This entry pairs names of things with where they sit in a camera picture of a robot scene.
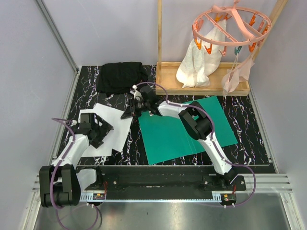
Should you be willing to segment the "white paper sheet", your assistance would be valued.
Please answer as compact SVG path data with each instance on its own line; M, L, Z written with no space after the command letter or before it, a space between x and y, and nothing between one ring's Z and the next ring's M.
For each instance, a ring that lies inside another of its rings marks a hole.
M78 122L80 121L81 113L95 113L95 112L94 112L94 108L81 110L79 113ZM110 156L113 149L102 148L101 146L96 149L92 145L89 145L89 147L85 150L82 156L83 157Z
M132 117L121 119L123 111L99 103L94 106L94 112L113 127L113 130L103 139L104 143L101 147L122 152L130 130Z

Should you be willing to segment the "green file folder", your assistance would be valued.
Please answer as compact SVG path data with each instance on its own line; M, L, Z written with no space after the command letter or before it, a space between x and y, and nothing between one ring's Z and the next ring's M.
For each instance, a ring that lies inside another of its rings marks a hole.
M232 147L237 138L216 96L197 99L215 124L221 147ZM140 129L149 165L210 165L211 161L201 144L186 132L180 119L142 113Z

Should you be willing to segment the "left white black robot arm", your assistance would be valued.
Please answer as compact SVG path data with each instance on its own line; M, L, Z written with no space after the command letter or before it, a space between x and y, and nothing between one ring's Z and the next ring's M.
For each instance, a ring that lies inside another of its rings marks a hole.
M43 207L61 209L79 203L81 193L88 187L97 190L103 186L103 177L97 168L76 170L83 153L103 145L104 138L114 128L96 113L82 113L80 120L54 118L71 133L62 153L48 166L39 170L40 199Z

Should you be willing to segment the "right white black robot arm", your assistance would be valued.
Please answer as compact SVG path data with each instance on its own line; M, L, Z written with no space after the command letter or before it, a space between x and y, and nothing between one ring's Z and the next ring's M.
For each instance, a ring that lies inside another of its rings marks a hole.
M212 118L200 103L196 101L189 104L174 103L168 99L161 99L149 86L150 84L144 82L132 86L130 93L133 98L129 99L129 105L120 119L140 117L143 112L150 112L153 115L181 120L187 134L201 144L212 161L219 187L228 190L234 186L238 173L217 140Z

